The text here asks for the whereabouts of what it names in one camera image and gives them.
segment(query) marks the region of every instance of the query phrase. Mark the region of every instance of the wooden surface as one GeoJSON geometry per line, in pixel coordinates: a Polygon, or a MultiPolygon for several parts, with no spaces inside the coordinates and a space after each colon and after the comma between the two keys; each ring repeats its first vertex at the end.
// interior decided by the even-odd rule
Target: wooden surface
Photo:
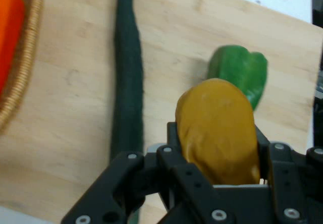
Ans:
{"type": "MultiPolygon", "coordinates": [[[[33,76],[0,138],[0,205],[58,223],[107,165],[116,0],[45,0],[33,76]]],[[[145,68],[145,142],[166,141],[179,96],[213,51],[239,44],[269,61],[255,113],[271,140],[304,151],[322,30],[242,0],[135,0],[145,68]]],[[[142,223],[165,211],[156,196],[142,223]]]]}

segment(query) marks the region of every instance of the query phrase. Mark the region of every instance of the carrot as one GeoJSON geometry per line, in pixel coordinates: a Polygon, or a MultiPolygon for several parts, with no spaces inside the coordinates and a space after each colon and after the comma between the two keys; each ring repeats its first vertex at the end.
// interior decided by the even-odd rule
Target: carrot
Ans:
{"type": "Polygon", "coordinates": [[[0,0],[0,93],[9,74],[24,15],[23,0],[0,0]]]}

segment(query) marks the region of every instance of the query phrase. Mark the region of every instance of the yellow potato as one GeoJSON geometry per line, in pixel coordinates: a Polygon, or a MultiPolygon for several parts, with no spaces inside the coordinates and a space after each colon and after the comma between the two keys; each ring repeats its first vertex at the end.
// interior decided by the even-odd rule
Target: yellow potato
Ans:
{"type": "Polygon", "coordinates": [[[176,122],[182,153],[212,184],[259,184],[257,137],[245,95],[222,79],[185,92],[176,122]]]}

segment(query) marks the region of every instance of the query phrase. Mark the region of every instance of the green bell pepper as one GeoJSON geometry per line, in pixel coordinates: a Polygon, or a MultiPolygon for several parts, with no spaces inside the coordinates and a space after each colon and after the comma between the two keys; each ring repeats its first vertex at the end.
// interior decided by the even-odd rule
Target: green bell pepper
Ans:
{"type": "Polygon", "coordinates": [[[238,45],[222,46],[209,62],[207,78],[220,78],[237,86],[255,110],[267,79],[267,60],[259,52],[238,45]]]}

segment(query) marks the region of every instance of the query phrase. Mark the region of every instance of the plastic vegetable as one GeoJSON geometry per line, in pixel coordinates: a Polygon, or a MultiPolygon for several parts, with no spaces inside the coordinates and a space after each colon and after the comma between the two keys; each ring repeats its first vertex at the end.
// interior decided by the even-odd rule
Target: plastic vegetable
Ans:
{"type": "Polygon", "coordinates": [[[0,92],[8,77],[24,14],[23,0],[0,0],[0,92]]]}
{"type": "Polygon", "coordinates": [[[183,156],[212,184],[259,184],[253,111],[233,84],[209,79],[179,99],[176,122],[183,156]]]}
{"type": "Polygon", "coordinates": [[[237,86],[255,110],[267,79],[267,60],[259,52],[237,45],[222,46],[209,62],[207,78],[220,78],[237,86]]]}
{"type": "MultiPolygon", "coordinates": [[[[115,30],[116,100],[110,161],[121,151],[143,151],[143,67],[132,0],[118,0],[115,30]]],[[[136,212],[129,223],[138,223],[136,212]]]]}

